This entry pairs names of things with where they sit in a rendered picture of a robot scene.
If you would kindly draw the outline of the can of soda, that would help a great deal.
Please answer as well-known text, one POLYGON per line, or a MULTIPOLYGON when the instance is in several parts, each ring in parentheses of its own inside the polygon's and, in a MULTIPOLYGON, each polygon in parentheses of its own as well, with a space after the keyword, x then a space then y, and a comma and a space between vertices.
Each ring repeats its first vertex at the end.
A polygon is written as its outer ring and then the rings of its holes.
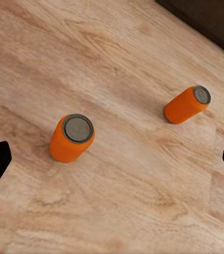
POLYGON ((80 114, 63 117, 57 124, 49 150, 58 161, 76 160, 94 140, 95 130, 89 118, 80 114))
POLYGON ((211 95, 204 86, 192 86, 165 106, 164 115, 170 123, 180 124, 205 110, 210 102, 211 95))

